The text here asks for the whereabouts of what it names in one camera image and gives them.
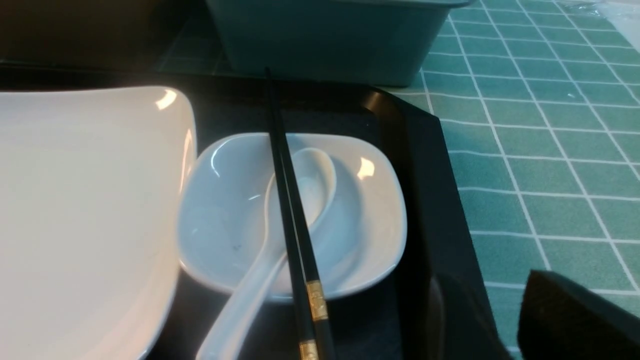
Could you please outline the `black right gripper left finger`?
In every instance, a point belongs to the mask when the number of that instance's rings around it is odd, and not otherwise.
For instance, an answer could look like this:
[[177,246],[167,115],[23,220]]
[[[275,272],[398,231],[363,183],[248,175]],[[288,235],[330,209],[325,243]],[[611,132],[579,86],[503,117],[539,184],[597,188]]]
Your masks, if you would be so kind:
[[428,360],[509,360],[511,355],[470,289],[454,276],[435,273],[429,282]]

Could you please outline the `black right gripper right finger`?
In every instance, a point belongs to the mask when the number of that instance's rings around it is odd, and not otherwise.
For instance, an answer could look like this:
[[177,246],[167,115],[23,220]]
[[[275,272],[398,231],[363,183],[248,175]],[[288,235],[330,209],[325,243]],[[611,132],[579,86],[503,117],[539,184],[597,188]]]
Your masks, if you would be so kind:
[[525,360],[637,360],[639,318],[553,271],[533,269],[519,310]]

